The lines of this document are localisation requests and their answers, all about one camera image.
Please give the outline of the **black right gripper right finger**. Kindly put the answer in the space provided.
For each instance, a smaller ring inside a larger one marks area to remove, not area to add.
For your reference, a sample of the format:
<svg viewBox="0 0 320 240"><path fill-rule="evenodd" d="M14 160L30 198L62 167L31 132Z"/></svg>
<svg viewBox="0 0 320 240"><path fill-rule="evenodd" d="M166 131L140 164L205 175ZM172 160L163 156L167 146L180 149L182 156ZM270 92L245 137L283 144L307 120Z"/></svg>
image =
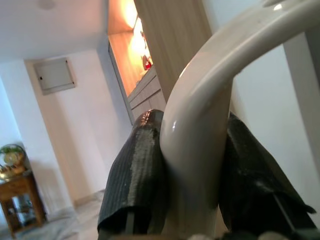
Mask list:
<svg viewBox="0 0 320 240"><path fill-rule="evenodd" d="M228 237L315 237L317 227L274 157L233 113L219 187L219 208Z"/></svg>

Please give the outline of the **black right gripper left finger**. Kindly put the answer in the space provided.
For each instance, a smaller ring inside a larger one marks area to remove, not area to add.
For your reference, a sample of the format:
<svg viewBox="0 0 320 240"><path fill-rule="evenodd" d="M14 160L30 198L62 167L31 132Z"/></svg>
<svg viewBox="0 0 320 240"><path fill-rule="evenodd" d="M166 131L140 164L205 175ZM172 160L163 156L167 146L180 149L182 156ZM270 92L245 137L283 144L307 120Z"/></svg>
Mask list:
<svg viewBox="0 0 320 240"><path fill-rule="evenodd" d="M142 113L116 156L99 212L98 236L162 232L170 195L160 148L163 115L157 109Z"/></svg>

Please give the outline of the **beige long-handled dustpan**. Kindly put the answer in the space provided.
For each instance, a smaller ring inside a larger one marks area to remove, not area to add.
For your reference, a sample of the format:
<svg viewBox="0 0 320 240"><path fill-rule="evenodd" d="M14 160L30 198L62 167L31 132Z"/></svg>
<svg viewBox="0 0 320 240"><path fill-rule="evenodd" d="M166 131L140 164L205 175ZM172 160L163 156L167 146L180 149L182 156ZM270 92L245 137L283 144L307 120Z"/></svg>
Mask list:
<svg viewBox="0 0 320 240"><path fill-rule="evenodd" d="M200 48L167 100L161 152L178 192L182 238L213 237L233 80L244 68L320 24L320 0L262 0L238 14Z"/></svg>

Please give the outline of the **grey drawer cabinet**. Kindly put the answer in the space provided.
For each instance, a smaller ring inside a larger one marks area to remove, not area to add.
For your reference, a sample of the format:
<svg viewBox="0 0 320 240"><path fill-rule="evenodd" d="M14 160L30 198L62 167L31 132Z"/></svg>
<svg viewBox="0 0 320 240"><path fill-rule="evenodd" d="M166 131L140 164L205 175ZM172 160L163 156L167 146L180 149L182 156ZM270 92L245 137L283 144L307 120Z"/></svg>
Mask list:
<svg viewBox="0 0 320 240"><path fill-rule="evenodd" d="M154 65L128 96L128 104L133 115L133 122L150 109L165 110L166 100Z"/></svg>

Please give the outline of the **red ornament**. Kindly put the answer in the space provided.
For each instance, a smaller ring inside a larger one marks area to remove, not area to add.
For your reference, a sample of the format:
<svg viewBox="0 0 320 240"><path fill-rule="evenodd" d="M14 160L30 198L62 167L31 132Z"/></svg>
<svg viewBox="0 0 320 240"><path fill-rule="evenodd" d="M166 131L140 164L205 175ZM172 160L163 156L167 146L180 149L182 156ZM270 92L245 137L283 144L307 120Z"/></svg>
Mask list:
<svg viewBox="0 0 320 240"><path fill-rule="evenodd" d="M147 57L146 55L143 55L142 64L145 71L149 70L153 65L151 57Z"/></svg>

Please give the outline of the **brown wooden side table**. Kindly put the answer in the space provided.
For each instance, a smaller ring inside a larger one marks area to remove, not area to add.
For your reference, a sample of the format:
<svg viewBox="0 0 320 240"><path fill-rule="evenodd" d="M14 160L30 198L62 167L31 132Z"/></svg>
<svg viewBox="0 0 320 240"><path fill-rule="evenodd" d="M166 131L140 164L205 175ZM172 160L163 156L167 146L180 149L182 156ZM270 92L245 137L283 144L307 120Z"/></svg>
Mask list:
<svg viewBox="0 0 320 240"><path fill-rule="evenodd" d="M46 218L32 171L0 180L0 206L12 239L18 233L41 227Z"/></svg>

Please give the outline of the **glass globe with plant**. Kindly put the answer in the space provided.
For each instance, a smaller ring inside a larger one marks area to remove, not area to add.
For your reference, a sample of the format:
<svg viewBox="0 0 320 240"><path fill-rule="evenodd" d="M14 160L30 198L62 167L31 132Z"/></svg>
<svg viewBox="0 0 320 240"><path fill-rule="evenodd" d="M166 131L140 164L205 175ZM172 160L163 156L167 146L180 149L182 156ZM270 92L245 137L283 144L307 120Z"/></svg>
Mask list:
<svg viewBox="0 0 320 240"><path fill-rule="evenodd" d="M26 158L25 150L17 144L0 147L0 180L8 181L23 174L27 170Z"/></svg>

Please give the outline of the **beige wooden panel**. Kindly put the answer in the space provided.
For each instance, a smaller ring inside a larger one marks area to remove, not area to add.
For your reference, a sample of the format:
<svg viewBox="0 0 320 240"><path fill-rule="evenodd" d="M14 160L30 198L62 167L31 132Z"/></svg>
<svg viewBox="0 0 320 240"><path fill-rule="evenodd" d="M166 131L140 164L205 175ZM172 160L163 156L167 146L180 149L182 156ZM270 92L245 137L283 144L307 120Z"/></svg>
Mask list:
<svg viewBox="0 0 320 240"><path fill-rule="evenodd" d="M165 100L212 36L202 0L134 0Z"/></svg>

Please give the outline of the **grey wall panel box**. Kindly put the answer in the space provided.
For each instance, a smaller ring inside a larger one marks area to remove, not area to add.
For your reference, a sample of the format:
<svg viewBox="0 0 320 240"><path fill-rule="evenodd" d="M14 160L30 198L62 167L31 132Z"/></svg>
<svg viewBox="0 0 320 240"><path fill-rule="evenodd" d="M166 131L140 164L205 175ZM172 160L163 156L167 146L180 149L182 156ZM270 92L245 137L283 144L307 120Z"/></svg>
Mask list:
<svg viewBox="0 0 320 240"><path fill-rule="evenodd" d="M37 62L33 64L33 67L43 95L76 87L66 57Z"/></svg>

